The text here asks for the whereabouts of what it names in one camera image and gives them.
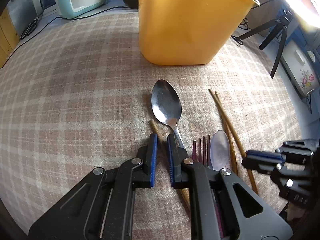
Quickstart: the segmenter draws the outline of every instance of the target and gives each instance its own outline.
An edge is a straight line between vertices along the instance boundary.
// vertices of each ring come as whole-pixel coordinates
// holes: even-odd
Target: spoon handle
[[[173,133],[174,133],[176,139],[178,140],[179,147],[184,148],[184,144],[183,144],[183,141],[181,139],[181,135],[180,135],[178,126],[173,128]]]

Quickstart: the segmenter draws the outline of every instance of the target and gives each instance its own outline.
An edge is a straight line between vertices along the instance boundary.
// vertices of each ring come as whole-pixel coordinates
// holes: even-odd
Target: floral pattern
[[[301,71],[301,75],[302,75],[302,77],[300,78],[302,88],[311,87],[312,81],[315,79],[313,74],[309,74],[309,70],[301,69],[300,71]]]

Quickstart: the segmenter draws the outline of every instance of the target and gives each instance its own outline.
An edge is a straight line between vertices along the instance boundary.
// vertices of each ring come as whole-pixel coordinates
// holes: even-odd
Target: tripod leg
[[[284,45],[285,45],[286,39],[287,39],[287,27],[283,26],[278,53],[277,53],[275,63],[273,64],[273,67],[272,67],[272,70],[271,70],[271,73],[270,73],[271,78],[274,77],[274,75],[276,73],[276,70],[278,68],[278,65],[279,65],[279,62],[280,62],[280,58],[282,56],[282,52],[283,52],[283,49],[284,49]]]
[[[277,34],[282,30],[283,24],[279,23],[277,24],[273,30],[269,33],[269,35],[264,39],[264,41],[259,46],[260,50],[263,50],[272,40],[274,37],[277,36]]]
[[[260,26],[258,26],[256,28],[252,29],[251,31],[246,32],[245,34],[242,34],[238,38],[241,39],[241,40],[244,40],[244,39],[246,39],[246,38],[248,38],[248,37],[250,37],[250,36],[252,36],[252,35],[254,35],[256,33],[262,32],[262,31],[264,31],[264,30],[266,30],[268,28],[271,28],[274,25],[279,24],[279,23],[280,23],[280,20],[278,20],[278,19],[274,19],[274,20],[268,21],[268,22],[266,22],[266,23],[264,23],[264,24],[262,24],[262,25],[260,25]]]

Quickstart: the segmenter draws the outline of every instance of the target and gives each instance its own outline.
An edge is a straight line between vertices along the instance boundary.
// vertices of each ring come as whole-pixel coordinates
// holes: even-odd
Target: pink flower
[[[313,76],[313,74],[311,74],[311,75],[309,76],[309,80],[312,81],[312,80],[314,80],[314,79],[315,79],[315,77]]]

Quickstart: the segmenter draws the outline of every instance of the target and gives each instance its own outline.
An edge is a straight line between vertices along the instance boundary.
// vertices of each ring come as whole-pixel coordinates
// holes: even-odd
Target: fork tine
[[[194,161],[197,161],[196,140],[193,141],[193,146],[192,146],[192,159],[193,159]]]
[[[205,151],[205,136],[203,137],[203,165],[206,167],[207,166],[207,154]]]
[[[210,148],[211,148],[211,141],[210,141],[210,135],[208,134],[208,141],[207,141],[207,160],[208,160],[208,166],[211,166]]]
[[[201,157],[201,138],[199,138],[199,145],[198,145],[198,162],[202,163],[202,157]]]

